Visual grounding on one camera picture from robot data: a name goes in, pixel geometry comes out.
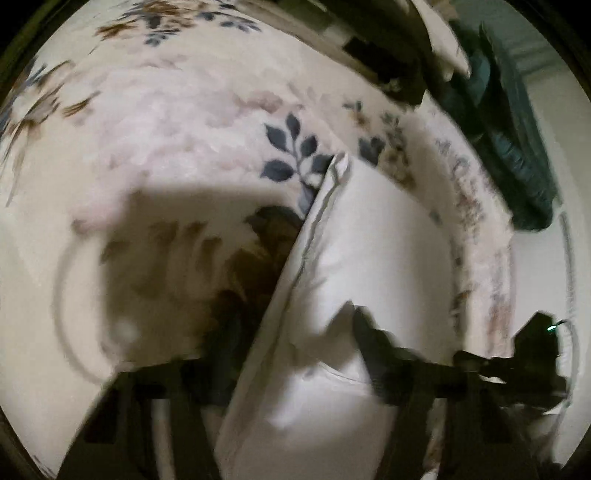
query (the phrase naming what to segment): floral comforter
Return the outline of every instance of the floral comforter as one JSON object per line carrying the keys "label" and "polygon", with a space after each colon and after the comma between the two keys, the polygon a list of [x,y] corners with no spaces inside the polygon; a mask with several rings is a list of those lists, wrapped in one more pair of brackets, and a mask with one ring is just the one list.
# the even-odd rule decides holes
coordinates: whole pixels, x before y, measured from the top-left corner
{"label": "floral comforter", "polygon": [[[227,349],[235,379],[340,151],[448,232],[458,334],[475,353],[508,353],[509,215],[428,95],[397,105],[213,0],[91,0],[21,77],[0,115],[3,221],[31,275],[73,302],[68,314],[97,310],[113,364]],[[53,272],[72,242],[93,247],[76,260],[87,277],[66,288]],[[96,302],[76,304],[88,292]]]}

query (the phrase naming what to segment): white fabric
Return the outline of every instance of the white fabric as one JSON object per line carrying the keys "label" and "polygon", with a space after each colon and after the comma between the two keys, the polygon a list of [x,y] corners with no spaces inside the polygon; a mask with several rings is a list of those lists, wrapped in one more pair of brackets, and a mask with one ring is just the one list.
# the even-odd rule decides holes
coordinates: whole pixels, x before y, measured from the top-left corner
{"label": "white fabric", "polygon": [[333,164],[220,431],[224,478],[371,479],[394,409],[372,394],[341,308],[366,306],[399,345],[447,362],[451,300],[449,242],[424,208],[360,160]]}

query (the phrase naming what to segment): cable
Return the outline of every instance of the cable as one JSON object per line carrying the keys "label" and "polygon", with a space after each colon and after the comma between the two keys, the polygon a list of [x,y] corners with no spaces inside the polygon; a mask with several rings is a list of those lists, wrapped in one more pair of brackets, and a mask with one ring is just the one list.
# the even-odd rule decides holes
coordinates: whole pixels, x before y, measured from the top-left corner
{"label": "cable", "polygon": [[558,435],[558,429],[564,420],[564,416],[566,414],[566,409],[571,405],[573,401],[573,393],[574,393],[574,385],[577,380],[577,375],[579,373],[579,339],[577,337],[576,329],[574,328],[574,324],[571,320],[561,320],[558,323],[554,324],[555,327],[560,325],[566,325],[569,330],[570,334],[570,343],[571,343],[571,368],[570,368],[570,378],[569,378],[569,389],[562,403],[562,408],[560,409],[560,413],[556,417],[552,428],[548,432],[548,436],[546,437],[545,442],[540,446],[539,454],[541,458],[549,458],[550,457],[550,450],[553,447],[554,440]]}

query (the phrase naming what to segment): teal blanket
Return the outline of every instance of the teal blanket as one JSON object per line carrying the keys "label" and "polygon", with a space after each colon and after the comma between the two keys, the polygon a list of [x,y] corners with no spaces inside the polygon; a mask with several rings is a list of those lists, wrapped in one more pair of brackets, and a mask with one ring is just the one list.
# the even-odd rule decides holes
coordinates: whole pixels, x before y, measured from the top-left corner
{"label": "teal blanket", "polygon": [[472,67],[469,79],[455,74],[437,101],[478,153],[513,214],[517,230],[552,223],[556,183],[525,85],[494,34],[452,22]]}

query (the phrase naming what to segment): white wall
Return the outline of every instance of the white wall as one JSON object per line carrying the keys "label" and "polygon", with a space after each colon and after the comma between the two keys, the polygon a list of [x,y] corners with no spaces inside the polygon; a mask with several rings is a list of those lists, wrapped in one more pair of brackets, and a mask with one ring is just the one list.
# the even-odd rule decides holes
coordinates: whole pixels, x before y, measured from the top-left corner
{"label": "white wall", "polygon": [[[529,76],[526,81],[563,195],[574,255],[573,321],[581,361],[573,404],[567,410],[555,449],[556,461],[565,463],[591,424],[591,103],[566,66],[552,74]],[[548,249],[549,234],[552,232],[536,234],[542,235],[542,245],[539,255],[530,255],[532,270],[558,278],[558,260]],[[548,295],[552,297],[552,292],[539,291],[540,304],[547,303]]]}

